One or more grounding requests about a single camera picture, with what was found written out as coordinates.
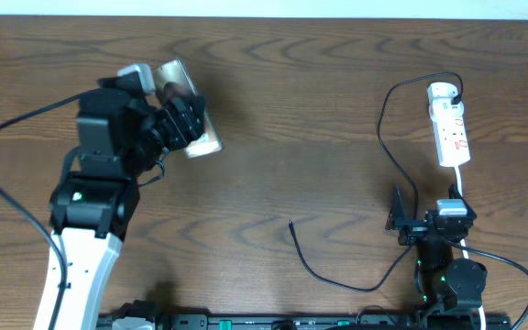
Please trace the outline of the bronze Galaxy smartphone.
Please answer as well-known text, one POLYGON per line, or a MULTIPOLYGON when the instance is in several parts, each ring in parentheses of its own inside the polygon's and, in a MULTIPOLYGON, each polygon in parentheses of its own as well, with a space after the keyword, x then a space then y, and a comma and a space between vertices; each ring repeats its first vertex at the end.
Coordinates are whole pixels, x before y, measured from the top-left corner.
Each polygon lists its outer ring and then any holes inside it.
MULTIPOLYGON (((153 69, 152 74, 157 90, 162 89, 167 83, 177 83, 187 91, 195 95, 199 94, 182 59, 175 59, 163 63, 153 69)), ((213 154, 224 148, 223 142, 218 136, 207 111, 204 111, 203 117, 203 134, 198 140, 195 140, 184 149, 188 159, 213 154)))

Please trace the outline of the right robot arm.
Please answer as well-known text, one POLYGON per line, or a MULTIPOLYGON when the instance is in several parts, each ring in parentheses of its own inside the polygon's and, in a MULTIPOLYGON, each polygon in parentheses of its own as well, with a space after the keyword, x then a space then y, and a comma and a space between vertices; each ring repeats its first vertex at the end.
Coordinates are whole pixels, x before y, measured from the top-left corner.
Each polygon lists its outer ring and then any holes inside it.
POLYGON ((393 190, 385 228, 399 233, 401 246, 415 248, 415 282, 424 306, 412 321, 427 329, 479 329, 477 318, 486 286, 486 267, 469 258, 454 257, 452 248, 468 236, 477 215, 455 187, 421 220, 405 214, 399 188, 393 190))

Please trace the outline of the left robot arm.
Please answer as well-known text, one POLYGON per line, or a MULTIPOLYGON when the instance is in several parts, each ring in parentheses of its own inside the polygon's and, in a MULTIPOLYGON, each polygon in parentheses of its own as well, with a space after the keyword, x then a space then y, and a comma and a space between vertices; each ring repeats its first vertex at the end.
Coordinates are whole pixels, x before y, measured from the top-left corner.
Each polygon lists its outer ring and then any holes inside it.
POLYGON ((205 99, 169 83, 150 104, 133 73, 103 78, 79 101, 80 144, 65 157, 50 201, 48 273, 37 329, 93 329, 127 226, 138 178, 204 133, 205 99))

